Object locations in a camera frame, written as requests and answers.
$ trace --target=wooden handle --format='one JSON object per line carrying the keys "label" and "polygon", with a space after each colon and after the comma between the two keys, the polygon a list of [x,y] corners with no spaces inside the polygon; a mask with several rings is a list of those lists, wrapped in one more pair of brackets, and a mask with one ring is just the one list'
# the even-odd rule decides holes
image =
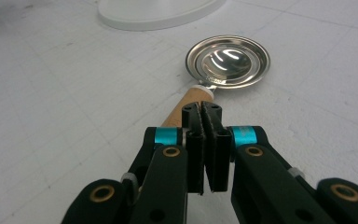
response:
{"label": "wooden handle", "polygon": [[194,102],[213,101],[213,93],[206,87],[195,85],[186,92],[161,127],[182,127],[182,107]]}

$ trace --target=white round base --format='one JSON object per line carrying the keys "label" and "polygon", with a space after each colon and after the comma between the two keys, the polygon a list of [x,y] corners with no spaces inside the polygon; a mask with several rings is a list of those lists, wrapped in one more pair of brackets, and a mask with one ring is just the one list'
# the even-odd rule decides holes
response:
{"label": "white round base", "polygon": [[200,19],[226,0],[101,0],[99,15],[108,26],[131,31],[170,28]]}

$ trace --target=white table surface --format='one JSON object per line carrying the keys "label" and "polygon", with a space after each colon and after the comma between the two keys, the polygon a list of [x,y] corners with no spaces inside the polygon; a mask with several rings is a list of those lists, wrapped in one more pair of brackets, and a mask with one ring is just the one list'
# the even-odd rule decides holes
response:
{"label": "white table surface", "polygon": [[[0,0],[0,223],[60,223],[88,183],[119,180],[145,128],[197,83],[187,51],[213,35],[271,57],[261,82],[215,92],[224,125],[262,126],[313,187],[358,184],[358,0],[227,0],[151,32],[107,27],[97,5]],[[190,195],[187,223],[238,223],[229,196]]]}

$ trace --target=metal spoon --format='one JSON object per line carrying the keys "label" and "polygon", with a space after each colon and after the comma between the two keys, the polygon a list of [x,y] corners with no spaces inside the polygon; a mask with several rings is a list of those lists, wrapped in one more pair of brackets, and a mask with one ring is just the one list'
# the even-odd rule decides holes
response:
{"label": "metal spoon", "polygon": [[269,70],[267,51],[254,40],[219,35],[202,40],[186,56],[188,73],[200,84],[187,91],[161,126],[180,127],[184,105],[213,100],[213,91],[255,84]]}

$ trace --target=blue band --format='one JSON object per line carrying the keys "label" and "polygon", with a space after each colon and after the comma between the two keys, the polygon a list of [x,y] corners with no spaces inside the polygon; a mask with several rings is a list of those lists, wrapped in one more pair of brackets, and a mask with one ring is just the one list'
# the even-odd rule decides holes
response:
{"label": "blue band", "polygon": [[156,128],[155,144],[177,145],[177,128]]}
{"label": "blue band", "polygon": [[235,148],[257,143],[257,136],[252,126],[231,126],[231,129],[234,134]]}

